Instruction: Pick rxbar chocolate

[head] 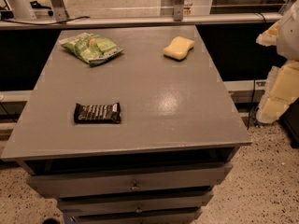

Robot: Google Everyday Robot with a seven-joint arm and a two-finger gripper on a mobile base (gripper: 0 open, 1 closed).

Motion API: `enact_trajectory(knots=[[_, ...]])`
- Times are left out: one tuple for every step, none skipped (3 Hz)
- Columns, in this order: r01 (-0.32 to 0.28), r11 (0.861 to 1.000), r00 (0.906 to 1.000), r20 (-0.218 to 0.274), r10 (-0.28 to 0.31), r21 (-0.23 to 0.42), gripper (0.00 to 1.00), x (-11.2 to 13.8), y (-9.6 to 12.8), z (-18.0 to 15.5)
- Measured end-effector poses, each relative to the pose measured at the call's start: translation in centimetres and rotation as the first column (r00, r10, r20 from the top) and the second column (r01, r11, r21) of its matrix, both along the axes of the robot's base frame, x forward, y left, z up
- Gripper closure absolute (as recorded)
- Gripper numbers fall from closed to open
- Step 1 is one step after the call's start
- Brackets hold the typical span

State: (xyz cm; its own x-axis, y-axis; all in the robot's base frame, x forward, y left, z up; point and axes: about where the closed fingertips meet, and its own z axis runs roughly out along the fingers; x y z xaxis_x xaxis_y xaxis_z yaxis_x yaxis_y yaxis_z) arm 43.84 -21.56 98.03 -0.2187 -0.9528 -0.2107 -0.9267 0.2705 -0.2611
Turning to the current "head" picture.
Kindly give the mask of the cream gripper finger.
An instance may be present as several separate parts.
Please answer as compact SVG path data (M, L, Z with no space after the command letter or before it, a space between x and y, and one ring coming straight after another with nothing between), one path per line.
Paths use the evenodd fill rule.
M276 21L263 33L259 34L256 38L256 43L262 46L275 46L277 44L278 27L281 20Z
M273 123L298 98L299 62L287 61L280 68L273 66L266 80L256 119L261 123Z

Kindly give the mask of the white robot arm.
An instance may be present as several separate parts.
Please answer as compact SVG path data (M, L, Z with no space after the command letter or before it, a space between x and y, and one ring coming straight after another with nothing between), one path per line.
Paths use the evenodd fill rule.
M273 66L268 73L264 95L258 105L256 118L261 123L278 120L299 98L299 0L256 39L262 46L276 46L278 55L286 62Z

